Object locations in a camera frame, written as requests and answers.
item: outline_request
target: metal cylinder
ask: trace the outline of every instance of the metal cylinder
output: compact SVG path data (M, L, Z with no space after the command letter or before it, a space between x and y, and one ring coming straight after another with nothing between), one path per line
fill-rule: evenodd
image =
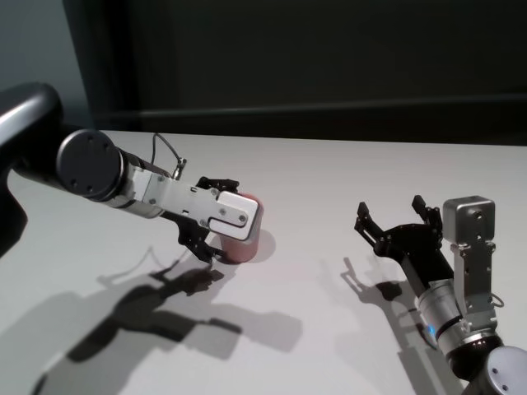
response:
M418 308L438 339L450 325L460 319L452 280L432 282L431 287L419 297Z

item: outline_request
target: tabletop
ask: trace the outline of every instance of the tabletop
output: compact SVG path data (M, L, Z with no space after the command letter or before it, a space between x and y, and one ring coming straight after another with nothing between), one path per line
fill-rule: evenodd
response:
M107 133L150 158L151 134ZM498 332L527 349L527 147L166 138L189 160L182 181L236 179L263 202L257 256L214 263L202 289L154 300L151 273L204 265L178 245L173 223L11 174L29 223L0 262L0 393L460 393L418 330L403 272L353 230L361 201L383 228L419 222L415 194L439 207L476 194L496 202ZM156 164L173 169L169 150L157 152ZM123 313L124 300L147 307ZM116 312L135 321L117 328Z

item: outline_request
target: dark background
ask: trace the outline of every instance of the dark background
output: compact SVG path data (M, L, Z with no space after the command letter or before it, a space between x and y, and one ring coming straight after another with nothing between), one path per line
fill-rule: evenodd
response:
M0 87L48 81L70 122L91 122L89 102L98 128L527 144L520 0L0 8Z

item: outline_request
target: pink cup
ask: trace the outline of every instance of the pink cup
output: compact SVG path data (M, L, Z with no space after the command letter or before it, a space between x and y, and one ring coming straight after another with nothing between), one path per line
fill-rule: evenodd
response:
M258 217L255 220L254 227L246 241L239 241L227 236L220 236L222 250L225 252L225 258L231 263L243 263L251 260L258 252L258 242L260 237L260 226L262 225L262 216L264 215L264 206L256 196L248 193L240 193L249 199L253 199L259 204Z

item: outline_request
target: square silver joint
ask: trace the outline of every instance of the square silver joint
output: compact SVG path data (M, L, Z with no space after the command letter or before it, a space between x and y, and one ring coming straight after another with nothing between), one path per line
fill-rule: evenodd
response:
M443 204L443 235L451 243L472 244L494 238L496 205L481 196L450 199Z

